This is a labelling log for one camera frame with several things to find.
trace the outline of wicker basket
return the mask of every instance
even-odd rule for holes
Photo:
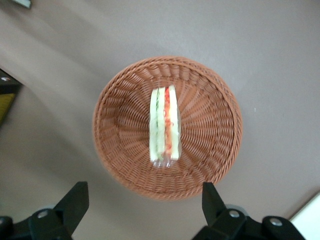
[[[175,85],[181,114],[182,155],[171,168],[149,157],[152,90]],[[98,154],[121,184],[158,200],[195,196],[218,182],[239,151],[242,118],[237,101],[213,70],[185,57],[161,56],[119,72],[101,92],[93,116]]]

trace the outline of gray table surface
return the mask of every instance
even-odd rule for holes
[[[201,196],[141,197],[96,154],[92,115],[127,65],[185,56],[215,70],[243,116],[238,158],[216,187],[260,221],[320,190],[320,1],[0,1],[0,67],[25,87],[0,129],[0,215],[19,221],[87,180],[76,240],[191,239]]]

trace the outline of woven basket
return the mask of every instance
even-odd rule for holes
[[[152,90],[174,85],[181,115],[180,160],[155,168],[149,157]],[[101,92],[93,115],[98,154],[121,184],[158,200],[179,200],[218,182],[239,151],[242,118],[237,101],[213,70],[185,57],[138,61]]]

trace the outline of yellow object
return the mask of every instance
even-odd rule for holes
[[[15,96],[16,95],[14,93],[0,94],[0,124],[5,118],[11,103],[15,99]]]

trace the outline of plastic sandwich wrapper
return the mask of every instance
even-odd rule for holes
[[[170,168],[181,156],[181,119],[175,86],[154,89],[150,99],[149,151],[156,168]]]

